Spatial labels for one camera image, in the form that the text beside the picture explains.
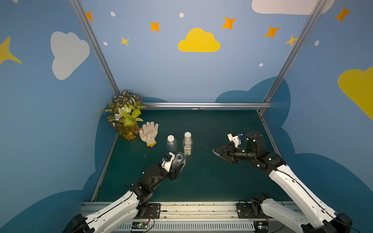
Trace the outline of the square clear plastic bottle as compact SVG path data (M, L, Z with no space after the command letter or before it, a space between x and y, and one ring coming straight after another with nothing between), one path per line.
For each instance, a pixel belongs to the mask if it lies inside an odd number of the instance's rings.
M180 173L186 164L186 155L182 152L178 152L171 165L171 171L173 173Z

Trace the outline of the round clear plastic bottle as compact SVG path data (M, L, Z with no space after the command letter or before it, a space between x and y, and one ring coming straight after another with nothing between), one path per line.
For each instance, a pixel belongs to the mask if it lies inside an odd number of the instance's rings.
M173 142L166 141L166 147L167 147L168 152L172 152L173 154L177 154L178 143L177 143L176 139Z

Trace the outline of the tall clear labelled bottle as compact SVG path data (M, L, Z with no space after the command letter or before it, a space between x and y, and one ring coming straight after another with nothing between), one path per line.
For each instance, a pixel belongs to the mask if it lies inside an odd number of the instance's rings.
M185 139L185 138L183 139L183 148L184 148L185 155L192 154L192 145L193 145L192 135L191 135L191 139Z

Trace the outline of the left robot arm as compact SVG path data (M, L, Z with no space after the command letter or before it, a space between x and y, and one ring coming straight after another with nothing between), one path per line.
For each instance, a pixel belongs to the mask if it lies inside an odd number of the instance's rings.
M84 217L73 217L63 230L64 233L110 233L123 222L143 216L153 191L165 180L176 179L185 164L169 171L160 166L151 166L129 191L105 208Z

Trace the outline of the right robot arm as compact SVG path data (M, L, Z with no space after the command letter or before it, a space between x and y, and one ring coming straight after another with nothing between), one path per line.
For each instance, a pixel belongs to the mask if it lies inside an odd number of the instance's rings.
M297 233L348 233L352 220L319 199L291 170L277 153L269 152L263 135L247 132L228 134L229 142L213 150L220 159L232 164L251 161L277 183L299 207L297 213L273 198L262 194L252 199L252 215L266 215L276 219Z

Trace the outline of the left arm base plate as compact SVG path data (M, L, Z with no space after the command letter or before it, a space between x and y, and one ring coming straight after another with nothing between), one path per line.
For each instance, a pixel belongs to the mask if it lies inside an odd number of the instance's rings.
M146 203L138 208L138 214L136 218L139 219L146 219L146 218L154 218L159 219L161 212L161 204L160 203Z

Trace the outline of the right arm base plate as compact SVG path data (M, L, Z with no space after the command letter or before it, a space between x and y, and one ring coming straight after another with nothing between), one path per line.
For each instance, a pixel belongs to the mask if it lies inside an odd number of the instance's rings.
M238 218L240 219L263 218L263 214L256 204L237 203L236 209Z

